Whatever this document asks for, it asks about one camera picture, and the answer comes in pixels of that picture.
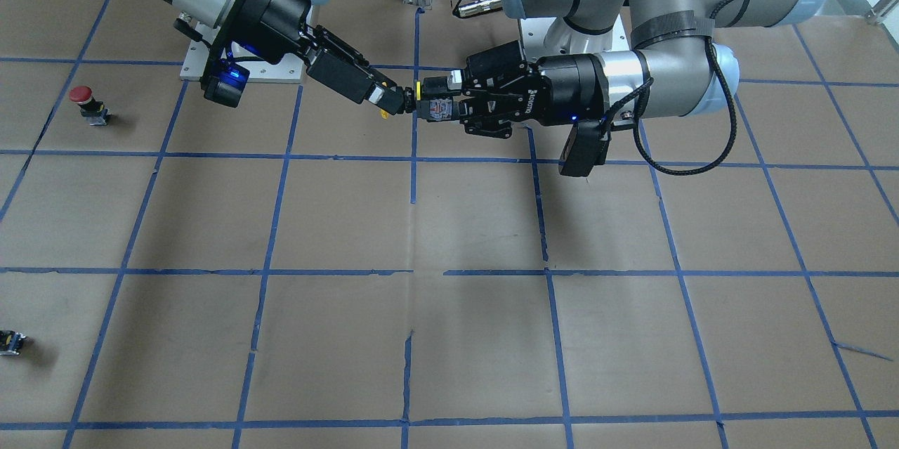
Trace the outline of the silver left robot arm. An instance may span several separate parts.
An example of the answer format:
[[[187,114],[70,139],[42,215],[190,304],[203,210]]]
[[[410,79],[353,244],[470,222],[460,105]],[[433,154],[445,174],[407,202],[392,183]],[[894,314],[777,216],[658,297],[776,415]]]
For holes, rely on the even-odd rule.
[[[471,134],[510,135],[511,122],[544,126],[601,120],[650,80],[648,118],[688,117],[725,107],[719,68],[739,83],[733,50],[713,40],[726,27],[777,27],[815,15],[825,0],[502,0],[511,19],[552,19],[544,54],[520,41],[471,55],[445,78],[461,96]]]

